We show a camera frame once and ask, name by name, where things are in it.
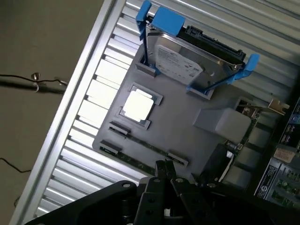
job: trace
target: hard drive label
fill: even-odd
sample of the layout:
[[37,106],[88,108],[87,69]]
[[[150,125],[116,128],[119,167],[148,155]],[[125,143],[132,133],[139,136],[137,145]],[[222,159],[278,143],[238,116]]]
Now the hard drive label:
[[277,172],[277,168],[272,166],[272,165],[269,165],[268,166],[268,169],[267,171],[265,172],[263,178],[262,178],[262,181],[255,193],[255,196],[256,197],[259,197],[259,198],[265,198],[266,194],[268,193],[268,190],[272,184],[272,181],[276,175],[276,172]]
[[155,52],[156,68],[185,85],[192,83],[203,71],[197,63],[162,45],[157,45]]

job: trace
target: metal bracket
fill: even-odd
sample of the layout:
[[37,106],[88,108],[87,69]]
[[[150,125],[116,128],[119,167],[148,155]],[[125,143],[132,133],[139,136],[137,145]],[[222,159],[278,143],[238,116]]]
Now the metal bracket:
[[286,103],[281,103],[278,99],[272,99],[268,107],[261,107],[256,105],[239,105],[241,107],[261,109],[263,112],[267,113],[278,113],[280,115],[285,115],[284,109],[289,109],[290,106]]

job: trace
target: metal clip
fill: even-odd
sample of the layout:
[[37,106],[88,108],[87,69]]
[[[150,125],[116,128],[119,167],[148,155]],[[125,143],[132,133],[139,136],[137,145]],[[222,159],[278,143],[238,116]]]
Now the metal clip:
[[283,109],[289,109],[290,106],[287,105],[286,103],[281,103],[279,100],[277,99],[272,99],[272,101],[270,102],[269,109],[271,109],[272,111],[279,113],[281,115],[285,115],[285,112],[283,111]]
[[261,107],[261,106],[257,106],[257,105],[239,105],[239,106],[259,109],[259,110],[262,110],[263,112],[267,112],[267,113],[278,113],[278,114],[283,115],[283,116],[285,115],[285,112],[283,111],[283,109],[289,109],[290,108],[290,106],[288,104],[281,103],[277,99],[272,99],[272,101],[270,102],[268,107]]
[[[41,77],[41,74],[39,72],[33,73],[31,75],[31,78],[35,81],[38,81],[40,79],[40,77]],[[39,91],[39,85],[37,82],[34,82],[33,85],[37,87],[37,89],[34,91],[35,93],[37,93]]]

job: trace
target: gray plastic block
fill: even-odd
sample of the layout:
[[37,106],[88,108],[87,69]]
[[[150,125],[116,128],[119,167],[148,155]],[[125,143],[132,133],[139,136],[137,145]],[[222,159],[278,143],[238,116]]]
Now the gray plastic block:
[[251,173],[242,170],[236,166],[232,166],[226,175],[223,183],[231,184],[236,187],[245,189],[248,186],[248,183],[251,179]]
[[243,147],[240,154],[237,156],[236,161],[249,168],[255,168],[257,162],[259,161],[261,154],[255,150],[247,147]]
[[215,133],[233,143],[242,140],[250,124],[249,117],[232,108],[201,109],[194,122],[194,126]]

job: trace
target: black mechanical arm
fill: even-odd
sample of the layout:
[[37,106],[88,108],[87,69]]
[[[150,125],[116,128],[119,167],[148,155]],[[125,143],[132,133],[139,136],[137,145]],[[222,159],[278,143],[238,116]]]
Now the black mechanical arm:
[[172,161],[157,161],[155,171],[138,187],[119,181],[26,225],[300,225],[297,210],[221,183],[191,184],[176,176]]

